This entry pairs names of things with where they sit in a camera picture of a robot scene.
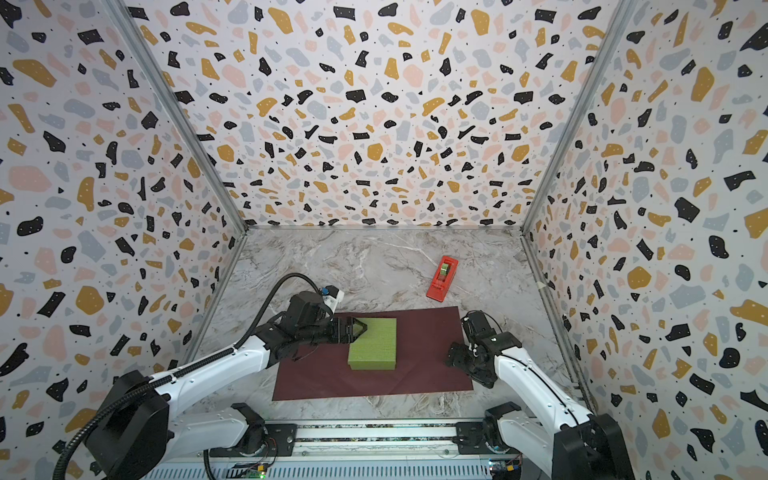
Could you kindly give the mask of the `green gift box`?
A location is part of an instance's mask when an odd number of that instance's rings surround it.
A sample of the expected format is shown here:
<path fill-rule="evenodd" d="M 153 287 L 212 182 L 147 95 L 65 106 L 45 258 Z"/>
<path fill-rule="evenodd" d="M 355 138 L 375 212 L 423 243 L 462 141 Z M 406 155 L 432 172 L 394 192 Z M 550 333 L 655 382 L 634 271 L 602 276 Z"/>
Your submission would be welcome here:
<path fill-rule="evenodd" d="M 365 326 L 349 345 L 348 365 L 353 371 L 392 371 L 397 363 L 397 320 L 360 318 L 355 331 Z"/>

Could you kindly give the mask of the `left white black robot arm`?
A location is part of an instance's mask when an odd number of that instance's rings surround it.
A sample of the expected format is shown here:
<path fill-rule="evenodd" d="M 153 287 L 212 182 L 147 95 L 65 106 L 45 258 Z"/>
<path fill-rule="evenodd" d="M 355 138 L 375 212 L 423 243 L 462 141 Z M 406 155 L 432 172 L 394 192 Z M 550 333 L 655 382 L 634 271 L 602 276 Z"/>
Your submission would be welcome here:
<path fill-rule="evenodd" d="M 108 394 L 85 435 L 85 446 L 109 479 L 140 479 L 162 461 L 215 448 L 257 452 L 265 421 L 244 403 L 196 420 L 178 416 L 210 394 L 294 357 L 303 345 L 349 345 L 368 329 L 337 316 L 343 294 L 334 287 L 292 296 L 287 310 L 250 328 L 235 344 L 151 377 L 132 372 Z"/>

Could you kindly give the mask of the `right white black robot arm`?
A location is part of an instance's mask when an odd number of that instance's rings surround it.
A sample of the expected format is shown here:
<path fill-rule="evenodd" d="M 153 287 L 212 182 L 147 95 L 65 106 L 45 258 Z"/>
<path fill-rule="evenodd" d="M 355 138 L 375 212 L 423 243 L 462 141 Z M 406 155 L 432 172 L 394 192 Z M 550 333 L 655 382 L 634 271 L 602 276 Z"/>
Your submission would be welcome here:
<path fill-rule="evenodd" d="M 633 479 L 618 423 L 569 396 L 533 361 L 522 343 L 480 310 L 461 319 L 467 342 L 451 345 L 446 365 L 492 388 L 503 382 L 524 406 L 506 402 L 486 411 L 484 441 L 493 451 L 515 450 L 551 479 Z"/>

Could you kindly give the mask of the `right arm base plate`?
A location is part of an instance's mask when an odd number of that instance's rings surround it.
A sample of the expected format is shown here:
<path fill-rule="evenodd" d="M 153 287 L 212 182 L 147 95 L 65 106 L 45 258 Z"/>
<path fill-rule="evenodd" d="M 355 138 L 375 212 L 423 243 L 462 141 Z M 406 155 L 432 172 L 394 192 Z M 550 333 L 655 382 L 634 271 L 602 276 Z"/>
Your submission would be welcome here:
<path fill-rule="evenodd" d="M 511 401 L 489 408 L 480 421 L 456 423 L 451 442 L 460 455 L 514 457 L 535 448 L 547 448 L 545 431 Z"/>

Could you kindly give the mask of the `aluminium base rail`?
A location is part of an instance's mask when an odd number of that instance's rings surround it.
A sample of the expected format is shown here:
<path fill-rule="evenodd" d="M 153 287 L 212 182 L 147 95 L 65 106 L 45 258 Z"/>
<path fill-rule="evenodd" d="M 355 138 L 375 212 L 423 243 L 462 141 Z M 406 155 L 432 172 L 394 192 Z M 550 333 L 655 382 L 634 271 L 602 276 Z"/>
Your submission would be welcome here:
<path fill-rule="evenodd" d="M 455 435 L 455 424 L 465 421 L 470 420 L 296 421 L 297 437 L 290 457 L 272 461 L 257 457 L 221 459 L 225 469 L 235 470 L 240 478 L 255 475 L 261 478 L 517 479 L 522 468 L 537 467 L 522 454 L 514 457 L 460 455 L 451 438 Z M 204 464 L 209 466 L 213 458 L 210 450 L 175 456 L 156 467 L 178 463 L 197 454 L 202 455 Z M 140 479 L 150 476 L 151 472 Z"/>

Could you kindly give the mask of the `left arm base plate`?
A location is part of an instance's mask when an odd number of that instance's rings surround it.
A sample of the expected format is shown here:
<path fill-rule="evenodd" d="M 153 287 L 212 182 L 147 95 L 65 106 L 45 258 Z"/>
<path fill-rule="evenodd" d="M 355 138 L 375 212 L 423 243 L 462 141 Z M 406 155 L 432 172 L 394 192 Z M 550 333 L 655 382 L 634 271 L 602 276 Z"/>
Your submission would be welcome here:
<path fill-rule="evenodd" d="M 247 428 L 233 446 L 213 448 L 209 451 L 210 455 L 219 458 L 257 457 L 272 461 L 293 454 L 298 430 L 296 423 L 267 423 L 243 402 L 234 403 L 230 408 L 237 412 L 237 418 L 245 421 Z"/>

